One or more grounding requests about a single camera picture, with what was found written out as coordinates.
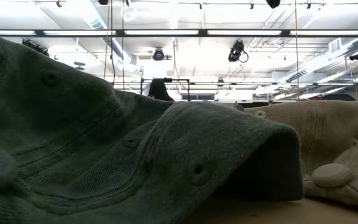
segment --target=white ceiling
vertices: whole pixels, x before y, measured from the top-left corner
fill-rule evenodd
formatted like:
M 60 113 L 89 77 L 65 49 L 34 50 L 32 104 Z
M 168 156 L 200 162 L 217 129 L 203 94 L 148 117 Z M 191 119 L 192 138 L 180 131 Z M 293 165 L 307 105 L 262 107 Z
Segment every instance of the white ceiling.
M 131 8 L 122 6 L 122 1 L 113 2 L 113 29 L 358 29 L 358 1 L 332 0 L 317 1 L 310 9 L 307 1 L 282 0 L 276 9 L 269 8 L 264 0 L 243 1 L 135 1 Z M 59 8 L 55 0 L 0 0 L 0 29 L 89 29 L 78 10 L 77 0 L 61 1 Z M 100 6 L 94 1 L 99 15 L 108 23 L 108 7 Z M 125 17 L 132 20 L 123 21 Z M 21 43 L 21 38 L 6 38 Z M 104 74 L 106 43 L 99 38 L 30 38 L 35 43 L 47 47 L 59 61 L 73 65 L 75 61 L 86 63 L 85 71 L 99 77 L 112 75 L 112 65 L 107 59 Z M 295 39 L 278 38 L 244 38 L 249 61 L 239 67 L 240 63 L 229 63 L 229 49 L 237 38 L 203 37 L 177 38 L 178 52 L 176 64 L 178 75 L 198 82 L 216 81 L 217 77 L 231 77 L 231 82 L 268 82 L 273 71 L 289 71 L 328 49 L 332 38 Z M 155 48 L 163 48 L 165 54 L 173 55 L 173 42 L 169 37 L 125 38 L 124 50 L 140 56 L 139 65 L 144 69 L 161 67 L 167 76 L 173 75 L 173 60 L 154 62 L 145 60 Z M 117 80 L 121 80 L 122 65 L 116 61 Z M 126 81 L 139 81 L 137 71 L 125 66 Z

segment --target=baseball cap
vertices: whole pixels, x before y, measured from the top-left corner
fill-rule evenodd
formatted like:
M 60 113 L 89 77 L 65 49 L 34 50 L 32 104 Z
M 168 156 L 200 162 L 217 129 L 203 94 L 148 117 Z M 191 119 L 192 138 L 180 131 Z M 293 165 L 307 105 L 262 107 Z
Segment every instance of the baseball cap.
M 117 91 L 0 38 L 0 223 L 178 223 L 217 189 L 298 200 L 298 150 L 284 124 Z

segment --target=person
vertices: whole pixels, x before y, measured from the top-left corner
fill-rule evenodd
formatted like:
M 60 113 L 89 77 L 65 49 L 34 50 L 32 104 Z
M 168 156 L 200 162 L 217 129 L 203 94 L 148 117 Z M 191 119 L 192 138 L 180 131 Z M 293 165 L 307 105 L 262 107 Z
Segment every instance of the person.
M 172 101 L 172 102 L 175 101 L 172 99 L 171 96 L 169 96 L 163 78 L 153 79 L 152 83 L 150 84 L 149 97 L 154 98 L 156 100 Z

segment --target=dark hair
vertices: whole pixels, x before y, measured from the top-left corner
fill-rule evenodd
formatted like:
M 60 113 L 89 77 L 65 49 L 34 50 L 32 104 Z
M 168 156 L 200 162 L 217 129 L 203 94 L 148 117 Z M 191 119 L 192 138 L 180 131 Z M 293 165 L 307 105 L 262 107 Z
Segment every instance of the dark hair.
M 167 87 L 163 78 L 154 78 L 150 84 L 149 97 L 154 96 L 157 100 L 174 101 L 171 96 L 168 95 Z

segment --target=ceiling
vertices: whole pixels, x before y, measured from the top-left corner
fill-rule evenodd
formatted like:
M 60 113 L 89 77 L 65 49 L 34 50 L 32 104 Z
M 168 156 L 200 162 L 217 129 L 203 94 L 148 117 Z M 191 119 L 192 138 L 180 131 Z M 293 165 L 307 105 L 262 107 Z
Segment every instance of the ceiling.
M 55 0 L 0 0 L 0 29 L 89 29 L 86 12 L 91 9 L 82 5 L 82 2 L 91 3 L 93 10 L 111 29 L 109 7 L 92 0 L 60 1 L 62 7 L 58 7 Z M 250 0 L 132 0 L 129 7 L 125 2 L 113 1 L 112 29 L 358 29 L 358 1 L 311 0 L 309 9 L 307 2 L 298 0 L 295 5 L 294 0 L 282 0 L 279 7 L 271 9 L 264 0 L 253 0 L 251 9 Z M 17 43 L 23 40 L 20 37 L 5 38 Z M 51 57 L 62 63 L 75 66 L 74 62 L 83 62 L 86 64 L 85 72 L 112 81 L 113 69 L 109 59 L 111 52 L 108 47 L 106 53 L 103 39 L 26 39 L 48 48 Z M 117 43 L 123 46 L 124 51 L 136 55 L 138 60 L 131 65 L 113 57 L 116 82 L 122 81 L 122 74 L 125 82 L 139 82 L 140 74 L 144 78 L 189 78 L 191 82 L 216 82 L 218 78 L 224 78 L 225 82 L 277 82 L 278 74 L 286 74 L 328 51 L 328 44 L 335 38 L 242 38 L 249 54 L 249 60 L 244 64 L 227 60 L 230 48 L 237 39 L 239 38 L 117 38 Z M 174 60 L 155 62 L 151 56 L 156 48 L 163 49 L 165 55 L 170 55 Z M 345 64 L 344 58 L 337 58 L 315 72 L 323 73 L 326 77 L 346 70 L 348 66 L 356 66 L 357 63 Z M 303 77 L 300 81 L 317 80 Z M 241 99 L 252 97 L 255 89 L 260 87 L 256 85 L 234 91 L 214 86 L 220 92 L 228 92 L 230 95 L 224 94 L 226 98 Z M 281 89 L 275 90 L 276 95 L 281 94 Z

